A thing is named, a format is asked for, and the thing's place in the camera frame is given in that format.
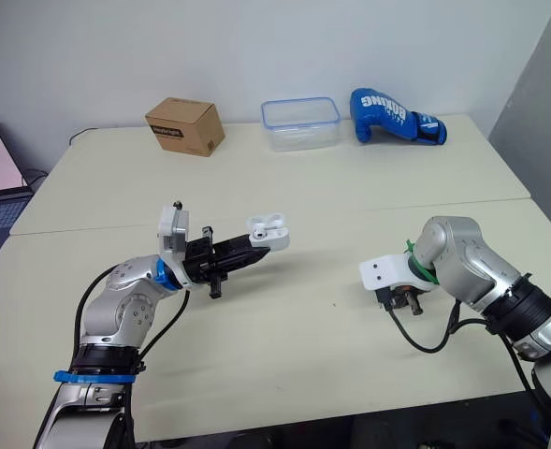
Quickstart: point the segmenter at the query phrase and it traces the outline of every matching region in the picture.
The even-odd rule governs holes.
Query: green zip tie
[[[418,271],[423,275],[425,276],[425,278],[429,281],[429,282],[433,282],[435,285],[439,285],[440,282],[437,280],[437,278],[435,276],[433,276],[431,274],[431,272],[426,269],[425,267],[423,267],[419,262],[418,260],[416,260],[416,257],[414,257],[414,243],[412,243],[409,239],[406,240],[406,245],[408,246],[408,249],[405,251],[410,253],[411,254],[411,258],[413,260],[413,263],[414,263],[414,266],[418,269]]]

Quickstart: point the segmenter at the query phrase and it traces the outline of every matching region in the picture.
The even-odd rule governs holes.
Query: floor
[[[527,442],[532,433],[542,445]],[[529,449],[543,447],[541,424],[526,394],[513,393],[410,409],[366,413],[171,442],[159,449]]]

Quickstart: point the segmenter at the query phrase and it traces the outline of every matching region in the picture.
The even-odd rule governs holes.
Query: beige table
[[[309,420],[520,390],[497,338],[477,326],[439,354],[416,352],[362,289],[359,262],[404,249],[435,214],[468,215],[486,241],[551,296],[551,224],[531,200],[313,216],[288,213],[291,246],[232,273],[224,296],[194,292],[135,383],[139,441]],[[215,238],[243,217],[199,221]],[[31,442],[67,368],[74,310],[92,278],[156,252],[155,226],[13,236],[0,252],[0,448]],[[157,331],[182,295],[163,301]],[[439,341],[453,300],[437,290],[425,313],[399,317],[420,342]],[[472,316],[463,308],[463,316]]]
[[[88,132],[67,150],[11,233],[154,225],[175,199],[206,219],[266,211],[395,209],[529,197],[466,115],[443,117],[445,145],[388,134],[361,145],[274,152],[262,125],[230,124],[210,158],[163,151],[150,128]]]

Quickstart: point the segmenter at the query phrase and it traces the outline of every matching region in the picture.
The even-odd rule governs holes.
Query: gray wall
[[[551,220],[551,19],[489,140]]]

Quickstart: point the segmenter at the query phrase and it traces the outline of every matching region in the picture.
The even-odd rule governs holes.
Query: white wall
[[[143,124],[165,96],[257,121],[267,99],[380,89],[488,133],[551,0],[0,0],[0,122],[50,168],[87,126]]]

